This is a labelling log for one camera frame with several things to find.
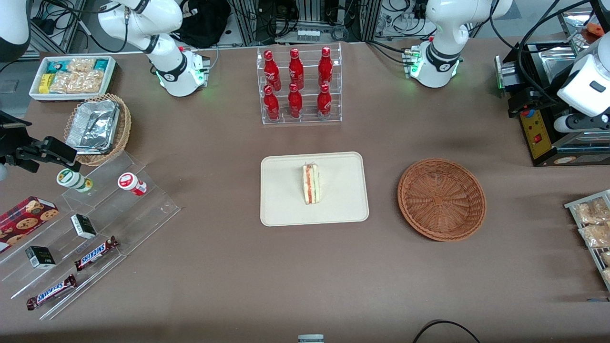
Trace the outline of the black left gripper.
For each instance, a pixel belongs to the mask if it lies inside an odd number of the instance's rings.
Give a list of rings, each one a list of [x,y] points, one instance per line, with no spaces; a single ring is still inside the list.
[[[542,107],[562,106],[562,100],[557,96],[557,89],[542,88],[538,91],[519,91],[510,94],[508,99],[508,115],[515,118],[521,113],[529,113]]]

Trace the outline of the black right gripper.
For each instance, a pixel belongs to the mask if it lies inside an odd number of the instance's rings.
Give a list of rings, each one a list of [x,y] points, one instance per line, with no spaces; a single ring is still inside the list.
[[[30,159],[20,159],[11,155],[22,146],[29,145],[29,154],[39,162],[50,162],[59,165],[75,165],[77,152],[74,148],[55,137],[45,137],[41,141],[33,141],[27,127],[32,123],[17,119],[2,111],[0,113],[0,158],[10,166],[19,167],[30,173],[37,173],[39,163]]]

